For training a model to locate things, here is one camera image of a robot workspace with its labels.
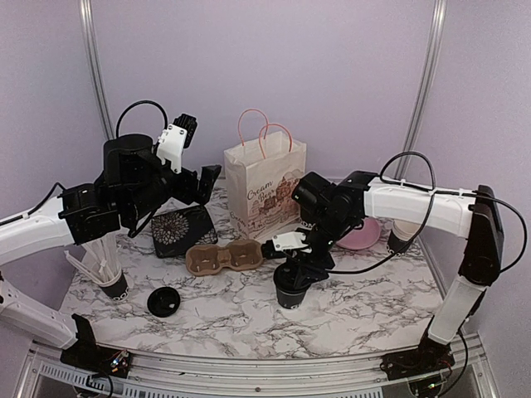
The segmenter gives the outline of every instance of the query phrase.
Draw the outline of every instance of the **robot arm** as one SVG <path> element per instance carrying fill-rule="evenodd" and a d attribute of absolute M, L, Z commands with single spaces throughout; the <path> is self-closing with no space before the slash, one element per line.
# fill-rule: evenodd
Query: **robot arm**
<path fill-rule="evenodd" d="M 142 228 L 137 227 L 139 220 L 171 197 L 186 204 L 206 204 L 221 166 L 203 167 L 200 180 L 196 172 L 182 167 L 183 150 L 196 127 L 195 118 L 183 114 L 163 131 L 156 145 L 142 134 L 106 142 L 104 171 L 94 183 L 66 189 L 36 211 L 0 221 L 0 266 L 45 249 L 80 245 L 122 226 L 136 235 Z M 86 319 L 38 303 L 1 275 L 0 319 L 65 350 L 64 358 L 72 365 L 91 368 L 99 366 L 102 357 L 111 357 L 95 345 Z"/>
<path fill-rule="evenodd" d="M 382 369 L 390 380 L 437 371 L 447 363 L 453 365 L 450 342 L 500 274 L 504 232 L 497 206 L 488 199 L 494 197 L 492 190 L 480 186 L 477 195 L 468 190 L 444 193 L 432 198 L 434 192 L 390 185 L 370 172 L 353 172 L 338 185 L 311 172 L 300 180 L 292 197 L 301 206 L 303 220 L 314 226 L 311 231 L 291 232 L 273 239 L 277 250 L 295 250 L 282 266 L 295 263 L 290 269 L 296 269 L 297 275 L 288 269 L 284 274 L 290 280 L 279 281 L 278 276 L 275 280 L 277 288 L 287 286 L 289 293 L 307 289 L 334 273 L 329 250 L 337 240 L 362 225 L 367 216 L 409 222 L 417 225 L 416 232 L 433 199 L 426 225 L 468 239 L 459 273 L 418 348 L 383 358 Z M 407 243 L 412 236 L 413 233 L 401 236 L 401 240 Z"/>

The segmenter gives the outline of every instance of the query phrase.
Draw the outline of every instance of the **pink plate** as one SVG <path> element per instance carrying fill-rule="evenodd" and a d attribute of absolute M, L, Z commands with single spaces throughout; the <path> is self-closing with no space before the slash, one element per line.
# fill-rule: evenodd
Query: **pink plate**
<path fill-rule="evenodd" d="M 382 231 L 378 221 L 369 217 L 363 221 L 364 225 L 361 230 L 349 232 L 342 240 L 339 240 L 336 245 L 349 250 L 362 250 L 368 249 L 378 242 Z"/>

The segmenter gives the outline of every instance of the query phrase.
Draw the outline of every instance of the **metal frame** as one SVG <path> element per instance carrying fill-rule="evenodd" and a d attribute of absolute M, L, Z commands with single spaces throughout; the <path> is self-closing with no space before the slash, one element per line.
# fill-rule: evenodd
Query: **metal frame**
<path fill-rule="evenodd" d="M 83 26 L 83 36 L 85 38 L 86 55 L 92 77 L 92 85 L 96 96 L 96 103 L 100 111 L 101 124 L 107 139 L 115 138 L 114 130 L 109 116 L 107 99 L 103 88 L 103 78 L 101 77 L 100 59 L 98 57 L 98 46 L 96 45 L 96 35 L 94 23 L 92 22 L 92 5 L 90 0 L 80 0 L 81 25 Z"/>
<path fill-rule="evenodd" d="M 426 107 L 428 94 L 435 76 L 437 60 L 441 49 L 442 29 L 446 18 L 446 0 L 436 0 L 433 9 L 433 19 L 431 20 L 430 37 L 424 62 L 424 71 L 422 72 L 421 85 L 418 90 L 417 101 L 413 109 L 409 129 L 407 130 L 406 142 L 404 143 L 403 152 L 411 151 L 415 147 L 418 134 L 421 129 L 422 115 Z M 405 177 L 410 162 L 409 157 L 401 158 L 395 171 L 395 179 L 400 180 Z"/>
<path fill-rule="evenodd" d="M 497 398 L 492 374 L 477 334 L 466 337 L 469 364 L 475 371 L 482 398 Z M 464 346 L 452 343 L 455 371 L 464 365 Z M 436 373 L 388 381 L 379 364 L 381 355 L 391 352 L 346 357 L 245 360 L 187 357 L 155 352 L 131 351 L 134 359 L 127 379 L 113 378 L 115 396 L 157 396 L 164 398 L 222 397 L 355 397 L 360 392 L 376 394 L 385 386 L 403 384 Z M 91 373 L 60 363 L 61 350 L 33 343 L 17 385 L 16 398 L 32 398 L 40 376 L 83 386 Z M 105 391 L 105 379 L 90 384 L 93 391 Z"/>

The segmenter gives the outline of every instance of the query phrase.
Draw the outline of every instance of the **marble table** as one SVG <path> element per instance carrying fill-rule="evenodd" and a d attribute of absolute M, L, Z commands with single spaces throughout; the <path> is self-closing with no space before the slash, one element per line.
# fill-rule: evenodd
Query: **marble table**
<path fill-rule="evenodd" d="M 182 207 L 176 201 L 162 211 Z M 220 245 L 237 238 L 229 224 L 227 192 L 217 187 L 207 205 Z M 369 250 L 333 250 L 336 269 L 361 269 L 386 254 L 390 222 Z M 273 272 L 281 261 L 254 271 L 223 270 L 196 278 L 184 259 L 159 259 L 150 229 L 135 239 L 118 235 L 119 260 L 131 288 L 121 303 L 110 300 L 77 273 L 61 311 L 88 318 L 100 343 L 148 352 L 218 358 L 309 358 L 379 352 L 417 344 L 441 295 L 422 255 L 407 255 L 361 275 L 331 275 L 314 284 L 297 309 L 278 305 Z M 169 318 L 147 309 L 148 296 L 161 286 L 181 295 Z"/>

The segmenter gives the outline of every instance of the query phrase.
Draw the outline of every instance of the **printed illustration on bag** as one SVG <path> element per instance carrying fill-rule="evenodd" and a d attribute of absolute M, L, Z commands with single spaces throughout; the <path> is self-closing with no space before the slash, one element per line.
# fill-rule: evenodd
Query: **printed illustration on bag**
<path fill-rule="evenodd" d="M 302 178 L 300 170 L 286 173 L 276 187 L 268 182 L 247 193 L 249 218 L 248 232 L 261 232 L 277 222 L 285 222 L 299 215 L 299 206 L 291 193 Z"/>

